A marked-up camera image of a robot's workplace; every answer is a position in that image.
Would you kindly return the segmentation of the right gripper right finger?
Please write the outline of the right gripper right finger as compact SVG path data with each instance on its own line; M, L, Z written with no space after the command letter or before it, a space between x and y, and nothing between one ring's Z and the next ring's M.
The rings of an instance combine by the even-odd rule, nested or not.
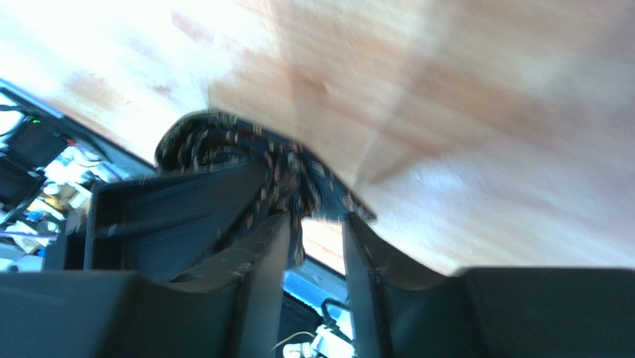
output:
M344 258L359 357L632 357L634 271L464 268L405 255L357 215Z

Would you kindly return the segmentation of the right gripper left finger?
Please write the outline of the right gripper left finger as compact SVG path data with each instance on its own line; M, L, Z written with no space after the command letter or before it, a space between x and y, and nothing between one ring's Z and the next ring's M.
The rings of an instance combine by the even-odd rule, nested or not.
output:
M273 357L290 218L158 283L133 271L1 276L3 357Z

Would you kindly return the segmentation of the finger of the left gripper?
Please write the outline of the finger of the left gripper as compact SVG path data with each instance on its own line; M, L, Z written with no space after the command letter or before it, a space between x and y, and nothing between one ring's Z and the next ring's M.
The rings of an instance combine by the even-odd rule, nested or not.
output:
M169 282L238 221L266 171L251 161L217 172L97 186L87 220L84 270L138 271Z

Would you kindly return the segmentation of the black gold key pattern tie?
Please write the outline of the black gold key pattern tie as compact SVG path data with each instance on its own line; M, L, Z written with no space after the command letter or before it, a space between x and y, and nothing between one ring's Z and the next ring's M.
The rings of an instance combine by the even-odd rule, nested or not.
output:
M220 239L192 261L201 264L252 233L269 216L290 217L288 267L306 258L301 221L311 218L341 222L355 213L366 222L376 214L319 157L301 142L280 136L223 110L189 113L173 124L156 146L161 174L219 172L249 162L265 167L258 191Z

